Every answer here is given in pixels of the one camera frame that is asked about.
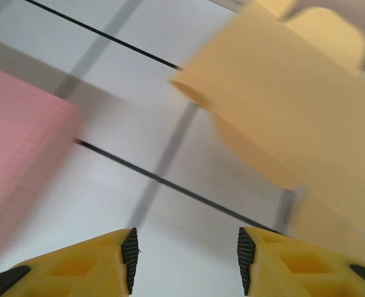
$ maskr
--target white tile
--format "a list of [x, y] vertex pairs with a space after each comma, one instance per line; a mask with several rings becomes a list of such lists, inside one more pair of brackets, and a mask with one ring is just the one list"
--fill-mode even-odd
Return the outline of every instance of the white tile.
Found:
[[116, 36], [183, 64], [232, 16], [208, 0], [144, 1]]
[[139, 230], [134, 296], [243, 296], [241, 222], [162, 187]]
[[76, 145], [21, 231], [0, 272], [35, 256], [126, 227], [148, 179]]
[[196, 114], [165, 177], [266, 226], [276, 219], [281, 189], [221, 142], [205, 110]]
[[174, 71], [110, 44], [71, 98], [87, 114], [84, 140], [154, 171], [188, 104], [167, 82]]
[[126, 0], [37, 0], [79, 22], [101, 30], [119, 12]]
[[14, 1], [0, 13], [1, 43], [64, 72], [77, 64], [96, 37], [25, 1]]

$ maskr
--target yellow foam block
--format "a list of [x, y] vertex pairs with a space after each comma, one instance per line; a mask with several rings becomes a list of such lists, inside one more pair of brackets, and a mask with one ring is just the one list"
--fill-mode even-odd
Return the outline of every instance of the yellow foam block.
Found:
[[213, 113], [223, 141], [264, 176], [323, 197], [300, 208], [314, 220], [297, 214], [300, 234], [310, 236], [316, 216], [339, 222], [324, 208], [365, 230], [365, 37], [323, 8], [282, 22], [294, 4], [252, 1], [172, 83]]
[[2, 297], [129, 296], [138, 253], [136, 230], [111, 232], [19, 263], [30, 271]]
[[365, 296], [365, 262], [337, 252], [247, 227], [238, 256], [246, 296]]

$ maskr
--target pink foam block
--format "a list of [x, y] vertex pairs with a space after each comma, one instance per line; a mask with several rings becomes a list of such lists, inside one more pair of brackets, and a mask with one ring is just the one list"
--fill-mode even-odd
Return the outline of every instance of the pink foam block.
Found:
[[81, 128], [74, 105], [0, 71], [0, 250]]

